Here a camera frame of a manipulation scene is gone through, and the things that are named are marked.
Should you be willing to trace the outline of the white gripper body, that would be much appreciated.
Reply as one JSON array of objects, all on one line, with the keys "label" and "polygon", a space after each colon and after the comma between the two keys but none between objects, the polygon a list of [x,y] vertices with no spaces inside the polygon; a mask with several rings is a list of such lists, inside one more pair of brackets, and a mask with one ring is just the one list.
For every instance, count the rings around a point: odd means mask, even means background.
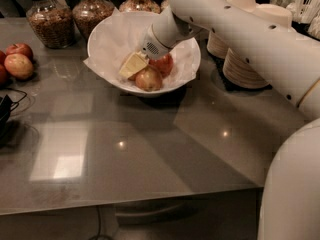
[{"label": "white gripper body", "polygon": [[138,47],[148,58],[159,59],[171,51],[169,41],[165,25],[151,24],[142,31]]}]

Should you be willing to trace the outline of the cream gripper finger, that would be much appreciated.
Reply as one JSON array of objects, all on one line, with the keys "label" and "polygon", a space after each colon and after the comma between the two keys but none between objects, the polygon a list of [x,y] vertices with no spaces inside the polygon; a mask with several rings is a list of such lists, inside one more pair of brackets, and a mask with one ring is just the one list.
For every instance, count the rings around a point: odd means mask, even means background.
[{"label": "cream gripper finger", "polygon": [[149,58],[142,52],[131,53],[122,64],[119,74],[128,79],[145,68],[149,63]]}]

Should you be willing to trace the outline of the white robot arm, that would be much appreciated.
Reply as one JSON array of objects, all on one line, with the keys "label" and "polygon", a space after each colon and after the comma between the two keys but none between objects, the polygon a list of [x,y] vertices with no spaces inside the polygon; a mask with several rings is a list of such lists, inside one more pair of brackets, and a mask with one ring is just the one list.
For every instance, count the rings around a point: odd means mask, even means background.
[{"label": "white robot arm", "polygon": [[169,0],[140,34],[152,59],[202,29],[216,33],[309,123],[275,155],[262,196],[257,240],[320,240],[320,51],[318,41],[226,0]]}]

